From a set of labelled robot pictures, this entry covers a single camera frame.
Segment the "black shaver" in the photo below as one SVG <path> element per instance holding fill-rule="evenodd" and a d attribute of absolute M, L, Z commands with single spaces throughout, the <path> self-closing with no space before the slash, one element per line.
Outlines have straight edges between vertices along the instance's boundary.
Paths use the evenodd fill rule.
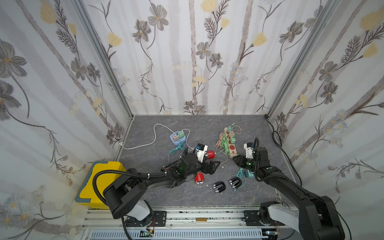
<path fill-rule="evenodd" d="M 243 185 L 243 182 L 239 177 L 235 177 L 229 180 L 229 184 L 233 191 L 236 191 Z"/>
<path fill-rule="evenodd" d="M 226 185 L 223 181 L 219 181 L 213 185 L 213 189 L 216 193 L 222 193 L 226 189 Z"/>

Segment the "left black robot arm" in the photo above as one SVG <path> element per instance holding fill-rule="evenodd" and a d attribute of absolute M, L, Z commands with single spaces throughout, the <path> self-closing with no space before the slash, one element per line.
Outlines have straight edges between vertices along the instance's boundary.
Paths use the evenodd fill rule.
<path fill-rule="evenodd" d="M 183 154 L 164 166 L 158 173 L 139 173 L 135 168 L 127 171 L 103 170 L 92 179 L 92 186 L 96 196 L 110 210 L 114 219 L 124 216 L 134 217 L 134 207 L 139 203 L 145 192 L 152 188 L 172 189 L 182 185 L 188 176 L 197 173 L 213 175 L 221 162 L 209 160 L 203 156 L 198 160 L 194 153 Z M 103 189 L 101 193 L 97 187 L 97 180 L 102 175 L 117 174 L 119 177 Z"/>

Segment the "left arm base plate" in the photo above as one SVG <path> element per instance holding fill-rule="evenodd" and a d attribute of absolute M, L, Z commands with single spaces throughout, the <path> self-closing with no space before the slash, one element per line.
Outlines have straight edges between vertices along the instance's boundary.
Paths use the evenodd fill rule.
<path fill-rule="evenodd" d="M 165 227 L 167 221 L 167 211 L 151 212 L 146 218 L 139 221 L 134 217 L 127 217 L 125 224 L 127 227 Z"/>

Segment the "teal charger end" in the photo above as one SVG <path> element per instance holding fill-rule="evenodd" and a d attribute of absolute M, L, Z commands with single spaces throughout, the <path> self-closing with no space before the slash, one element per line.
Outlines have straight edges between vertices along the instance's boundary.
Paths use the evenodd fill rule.
<path fill-rule="evenodd" d="M 243 170 L 243 176 L 245 178 L 253 178 L 254 174 L 252 172 L 250 172 L 249 170 Z"/>

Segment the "blue round power cube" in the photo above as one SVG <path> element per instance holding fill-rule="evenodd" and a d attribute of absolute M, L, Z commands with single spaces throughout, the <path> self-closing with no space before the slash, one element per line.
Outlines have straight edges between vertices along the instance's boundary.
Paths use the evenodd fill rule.
<path fill-rule="evenodd" d="M 175 146 L 186 142 L 186 135 L 184 131 L 176 131 L 170 135 L 170 139 Z"/>

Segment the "beige power strip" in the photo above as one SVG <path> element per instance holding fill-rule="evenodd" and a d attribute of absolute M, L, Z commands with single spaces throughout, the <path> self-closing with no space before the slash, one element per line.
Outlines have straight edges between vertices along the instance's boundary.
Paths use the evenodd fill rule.
<path fill-rule="evenodd" d="M 236 134 L 233 131 L 232 127 L 226 127 L 224 128 L 224 148 L 225 153 L 229 156 L 229 158 L 233 158 L 237 156 L 237 150 L 236 150 Z"/>

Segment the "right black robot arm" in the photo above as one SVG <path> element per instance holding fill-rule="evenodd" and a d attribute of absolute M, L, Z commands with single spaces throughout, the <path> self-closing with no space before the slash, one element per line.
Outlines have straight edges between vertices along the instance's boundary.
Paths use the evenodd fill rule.
<path fill-rule="evenodd" d="M 345 232 L 333 201 L 320 197 L 288 178 L 279 168 L 270 164 L 266 148 L 253 150 L 253 157 L 233 157 L 240 168 L 254 173 L 258 182 L 264 182 L 288 198 L 295 209 L 284 207 L 278 201 L 260 205 L 260 223 L 280 222 L 300 233 L 304 240 L 343 240 Z"/>

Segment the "red shaver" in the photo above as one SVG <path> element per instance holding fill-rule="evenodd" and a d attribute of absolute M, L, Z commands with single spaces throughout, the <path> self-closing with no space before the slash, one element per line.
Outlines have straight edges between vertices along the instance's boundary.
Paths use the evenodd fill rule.
<path fill-rule="evenodd" d="M 203 185 L 205 183 L 205 178 L 202 173 L 197 173 L 195 176 L 195 184 L 197 186 Z"/>
<path fill-rule="evenodd" d="M 213 158 L 215 158 L 216 153 L 214 151 L 207 151 L 205 153 L 205 156 L 207 157 L 207 159 L 213 159 Z"/>

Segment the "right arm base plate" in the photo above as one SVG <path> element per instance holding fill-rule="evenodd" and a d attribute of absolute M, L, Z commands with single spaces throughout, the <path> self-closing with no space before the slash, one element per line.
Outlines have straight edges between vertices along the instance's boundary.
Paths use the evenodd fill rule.
<path fill-rule="evenodd" d="M 248 227 L 277 227 L 280 222 L 273 222 L 272 220 L 265 220 L 259 216 L 259 211 L 248 210 L 244 211 L 244 217 L 242 221 L 246 223 Z"/>

